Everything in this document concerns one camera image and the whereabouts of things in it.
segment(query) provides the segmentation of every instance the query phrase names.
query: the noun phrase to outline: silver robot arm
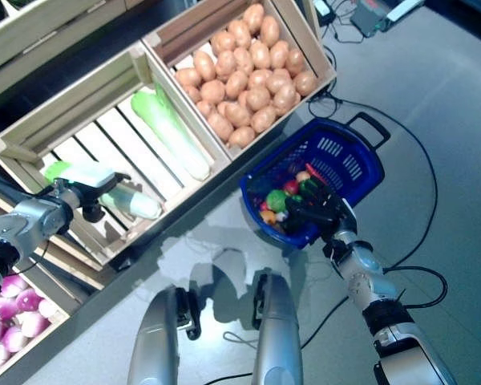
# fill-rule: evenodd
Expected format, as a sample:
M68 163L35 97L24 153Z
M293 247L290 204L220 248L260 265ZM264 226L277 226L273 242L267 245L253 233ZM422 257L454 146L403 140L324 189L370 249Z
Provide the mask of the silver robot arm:
M252 384L303 384L296 310L285 279L262 275L254 306L253 325L260 334Z
M169 286L150 302L137 332L130 361L128 385L176 385L178 329L191 340L200 337L196 295Z
M306 203L291 199L289 211L317 224L323 249L337 273L346 281L354 305L366 320L380 356L374 374L380 385L454 385L447 366L398 301L397 290L372 253L372 246L357 235L357 222L349 204L312 177L303 193Z
M0 216L0 290L2 279L24 257L30 256L44 240L65 233L73 210L83 208L83 217L96 222L104 215L98 198L113 189L124 177L105 169L99 180L90 183L56 179L39 194L21 201L10 213Z

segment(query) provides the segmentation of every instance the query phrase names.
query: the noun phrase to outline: power adapter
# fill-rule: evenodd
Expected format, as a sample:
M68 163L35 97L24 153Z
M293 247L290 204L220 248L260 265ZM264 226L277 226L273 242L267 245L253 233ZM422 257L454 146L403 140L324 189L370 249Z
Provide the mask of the power adapter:
M337 17L331 6L325 0L314 0L313 6L317 13L319 26L327 26Z

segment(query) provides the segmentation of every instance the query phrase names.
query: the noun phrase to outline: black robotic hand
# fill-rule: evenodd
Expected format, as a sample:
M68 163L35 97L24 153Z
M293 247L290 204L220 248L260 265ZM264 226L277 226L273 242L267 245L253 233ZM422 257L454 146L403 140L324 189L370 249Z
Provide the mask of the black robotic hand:
M300 195L303 201L287 198L286 208L292 217L313 222L323 240L328 241L342 229L357 232L356 218L349 205L315 176L303 182Z

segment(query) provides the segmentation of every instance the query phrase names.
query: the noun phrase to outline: leek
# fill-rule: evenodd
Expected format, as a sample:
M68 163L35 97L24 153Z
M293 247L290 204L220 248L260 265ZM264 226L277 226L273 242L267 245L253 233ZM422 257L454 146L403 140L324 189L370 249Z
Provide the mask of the leek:
M192 142L162 87L156 83L155 89L155 94L137 91L131 98L132 110L194 179L205 180L210 175L206 159Z

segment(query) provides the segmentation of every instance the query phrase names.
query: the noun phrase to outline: red pepper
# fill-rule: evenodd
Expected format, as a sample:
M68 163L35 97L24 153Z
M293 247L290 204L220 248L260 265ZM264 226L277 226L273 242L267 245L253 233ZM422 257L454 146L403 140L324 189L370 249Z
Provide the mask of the red pepper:
M328 184L328 182L326 182L326 179L324 179L319 172L315 171L315 168L313 168L310 163L306 163L306 164L305 164L305 167L306 167L306 171L308 171L310 175L315 176L315 177L318 178L322 183Z

